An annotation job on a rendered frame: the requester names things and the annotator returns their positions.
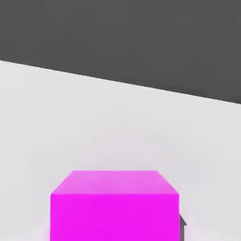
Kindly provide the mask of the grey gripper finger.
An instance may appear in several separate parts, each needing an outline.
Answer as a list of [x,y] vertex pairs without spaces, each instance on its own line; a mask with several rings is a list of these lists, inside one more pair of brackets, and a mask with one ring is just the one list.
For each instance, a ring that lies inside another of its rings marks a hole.
[[179,241],[199,241],[199,228],[193,215],[181,215]]

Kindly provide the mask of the small magenta cube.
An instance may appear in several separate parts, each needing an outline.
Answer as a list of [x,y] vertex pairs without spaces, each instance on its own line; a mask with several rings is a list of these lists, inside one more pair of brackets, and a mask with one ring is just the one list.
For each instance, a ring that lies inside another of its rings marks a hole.
[[50,196],[50,241],[180,241],[179,194],[158,171],[80,171]]

